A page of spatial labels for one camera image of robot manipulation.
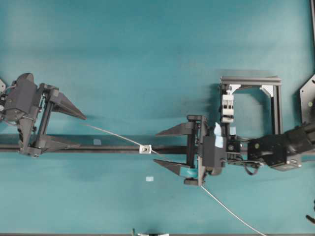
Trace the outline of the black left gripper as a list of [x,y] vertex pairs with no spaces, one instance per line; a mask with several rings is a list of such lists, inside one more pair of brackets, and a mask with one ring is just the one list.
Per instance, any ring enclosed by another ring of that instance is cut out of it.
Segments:
[[17,127],[20,154],[39,156],[80,147],[78,143],[47,135],[52,111],[86,120],[57,87],[45,83],[36,85],[32,73],[21,74],[3,92],[3,121]]

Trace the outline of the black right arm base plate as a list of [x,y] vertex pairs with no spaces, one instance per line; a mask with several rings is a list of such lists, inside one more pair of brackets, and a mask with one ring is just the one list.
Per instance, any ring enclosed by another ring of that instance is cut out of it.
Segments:
[[300,105],[302,123],[315,120],[315,76],[313,75],[300,88]]

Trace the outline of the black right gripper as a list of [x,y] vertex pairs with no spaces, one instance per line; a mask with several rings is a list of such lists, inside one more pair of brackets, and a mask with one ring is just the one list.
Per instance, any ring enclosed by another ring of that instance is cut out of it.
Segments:
[[208,125],[208,119],[202,115],[188,115],[188,122],[180,123],[156,136],[187,135],[187,165],[154,159],[158,165],[174,174],[185,177],[184,184],[202,186],[206,176],[221,174],[226,162],[226,137],[219,123]]

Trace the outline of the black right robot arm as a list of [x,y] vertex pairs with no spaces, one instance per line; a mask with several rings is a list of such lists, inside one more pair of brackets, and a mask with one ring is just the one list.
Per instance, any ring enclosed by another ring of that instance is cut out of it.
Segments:
[[216,123],[209,127],[204,116],[189,115],[181,123],[160,136],[187,137],[186,162],[154,160],[155,163],[184,177],[187,185],[202,186],[205,177],[220,175],[227,164],[244,167],[248,175],[255,175],[260,166],[278,171],[301,167],[301,155],[315,148],[315,123],[304,123],[282,134],[242,139],[228,132],[228,125]]

